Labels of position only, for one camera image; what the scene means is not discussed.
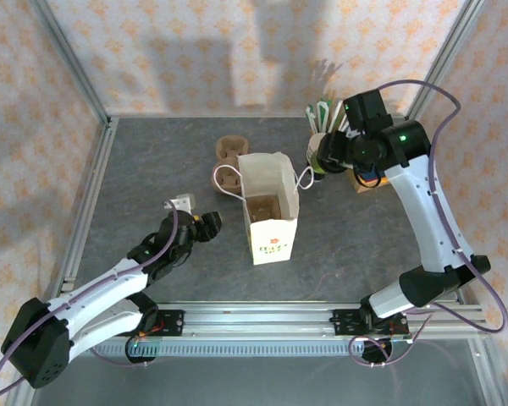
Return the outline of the brown pulp cup carrier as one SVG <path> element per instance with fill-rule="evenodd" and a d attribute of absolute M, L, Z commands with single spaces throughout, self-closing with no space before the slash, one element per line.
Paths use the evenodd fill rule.
<path fill-rule="evenodd" d="M 276 195 L 260 195 L 246 199 L 251 222 L 279 220 L 281 218 L 279 198 Z"/>
<path fill-rule="evenodd" d="M 239 135 L 226 135 L 216 144 L 217 164 L 213 168 L 212 183 L 218 192 L 240 195 L 239 156 L 249 152 L 249 141 Z"/>

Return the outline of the white LOVE LIFE paper bag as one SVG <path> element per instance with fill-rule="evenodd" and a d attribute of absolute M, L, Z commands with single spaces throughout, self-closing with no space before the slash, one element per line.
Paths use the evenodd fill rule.
<path fill-rule="evenodd" d="M 309 189 L 313 182 L 303 185 L 301 180 L 313 169 L 306 167 L 298 174 L 291 160 L 282 152 L 251 153 L 239 156 L 240 195 L 223 192 L 241 201 L 246 236 L 255 266 L 290 259 L 300 212 L 300 191 Z M 251 222 L 246 199 L 260 195 L 279 198 L 281 218 Z"/>

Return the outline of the stack of paper cups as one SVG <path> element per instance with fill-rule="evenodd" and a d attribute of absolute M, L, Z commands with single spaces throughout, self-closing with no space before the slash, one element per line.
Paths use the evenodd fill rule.
<path fill-rule="evenodd" d="M 306 161 L 309 164 L 312 164 L 313 161 L 317 159 L 318 156 L 318 148 L 320 146 L 320 143 L 322 139 L 325 137 L 325 133 L 316 133 L 313 134 L 308 142 L 307 149 L 306 149 Z"/>

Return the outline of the aluminium frame rail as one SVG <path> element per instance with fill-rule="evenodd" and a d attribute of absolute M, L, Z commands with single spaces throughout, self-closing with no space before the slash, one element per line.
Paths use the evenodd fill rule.
<path fill-rule="evenodd" d="M 81 200 L 80 209 L 69 238 L 68 249 L 61 265 L 56 286 L 57 296 L 73 290 L 118 123 L 118 117 L 111 117 L 97 144 L 89 176 L 86 180 L 83 199 Z"/>
<path fill-rule="evenodd" d="M 299 114 L 261 114 L 260 112 L 255 113 L 239 113 L 239 114 L 200 114 L 200 113 L 194 113 L 194 114 L 178 114 L 178 113 L 171 113 L 171 114 L 141 114 L 141 113 L 131 113 L 131 114 L 109 114 L 109 118 L 135 118 L 135 119 L 142 119 L 142 118 L 299 118 L 301 120 L 306 120 L 306 114 L 299 113 Z"/>

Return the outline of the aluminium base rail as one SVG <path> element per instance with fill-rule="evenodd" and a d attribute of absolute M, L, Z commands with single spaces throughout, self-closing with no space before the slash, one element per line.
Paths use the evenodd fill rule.
<path fill-rule="evenodd" d="M 334 339 L 334 310 L 355 310 L 358 304 L 336 302 L 211 302 L 186 301 L 162 303 L 161 310 L 182 310 L 186 340 L 284 340 Z M 431 304 L 426 309 L 407 313 L 410 333 L 425 328 L 422 339 L 474 337 L 478 330 Z"/>

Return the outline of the aluminium frame post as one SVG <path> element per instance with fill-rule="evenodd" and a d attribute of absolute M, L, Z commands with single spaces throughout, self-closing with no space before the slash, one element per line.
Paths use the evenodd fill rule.
<path fill-rule="evenodd" d="M 74 81 L 80 88 L 89 107 L 96 115 L 98 121 L 107 128 L 111 118 L 108 116 L 93 84 L 82 67 L 80 60 L 77 58 L 69 39 L 64 34 L 64 30 L 61 28 L 48 0 L 28 0 L 28 2 L 42 22 L 52 44 L 57 49 L 69 72 L 73 75 Z"/>
<path fill-rule="evenodd" d="M 461 11 L 456 17 L 456 21 L 451 26 L 449 34 L 446 36 L 441 49 L 433 61 L 433 65 L 424 79 L 426 82 L 443 87 L 444 77 L 450 71 L 451 65 L 456 59 L 461 46 L 471 34 L 485 1 L 466 0 L 464 2 Z M 406 114 L 406 118 L 419 119 L 426 110 L 433 94 L 433 89 L 421 86 Z"/>

